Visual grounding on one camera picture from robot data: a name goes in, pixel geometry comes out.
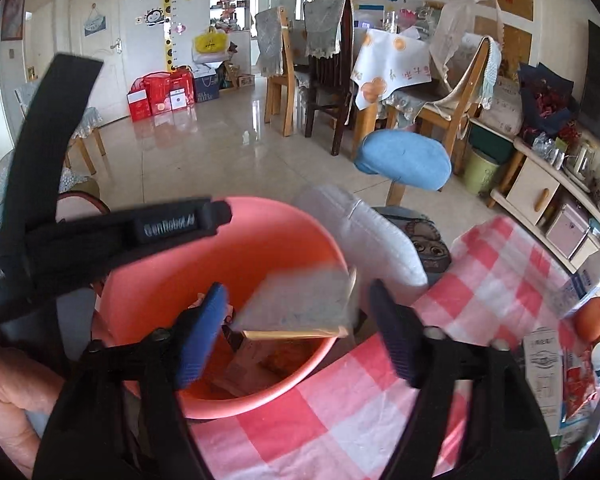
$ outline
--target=window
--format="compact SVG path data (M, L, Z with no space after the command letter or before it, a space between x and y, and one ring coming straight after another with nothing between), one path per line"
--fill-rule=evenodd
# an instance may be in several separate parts
M249 0L249 10L251 12L251 37L255 38L258 35L256 32L256 14L260 12L258 0Z
M305 2L312 2L314 0L304 0ZM304 7L302 0L296 0L296 20L304 20Z

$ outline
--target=yellow bag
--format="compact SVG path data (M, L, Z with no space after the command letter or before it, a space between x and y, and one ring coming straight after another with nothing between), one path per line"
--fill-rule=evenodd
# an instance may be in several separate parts
M209 27L204 34L196 36L196 50L200 54L214 54L226 50L226 33L217 30L215 27Z

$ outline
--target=doorway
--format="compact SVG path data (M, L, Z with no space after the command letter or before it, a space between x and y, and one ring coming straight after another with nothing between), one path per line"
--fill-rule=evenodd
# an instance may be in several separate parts
M120 0L70 0L71 51L104 62L89 99L104 123L129 115L120 38Z

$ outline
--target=pink bucket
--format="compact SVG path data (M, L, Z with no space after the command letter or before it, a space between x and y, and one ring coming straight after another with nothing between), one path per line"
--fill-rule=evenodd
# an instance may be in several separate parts
M234 217L219 228L217 236L111 273L100 302L100 317L94 320L97 336L105 330L110 344L140 341L155 328L171 326L213 282L226 286L230 304L240 310L270 272L329 263L346 268L331 235L299 209L265 198L227 201ZM266 390L234 398L210 381L233 356L219 335L203 376L179 393L182 411L187 418L210 419L253 410L307 377L334 342L334 338L315 340L314 353L291 375Z

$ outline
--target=blue stool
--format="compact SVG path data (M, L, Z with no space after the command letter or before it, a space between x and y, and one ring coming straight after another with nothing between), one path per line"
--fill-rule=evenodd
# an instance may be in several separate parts
M400 205L405 186L437 190L451 176L451 160L442 144L404 130L378 130L366 136L354 164L363 173L392 180L387 205Z

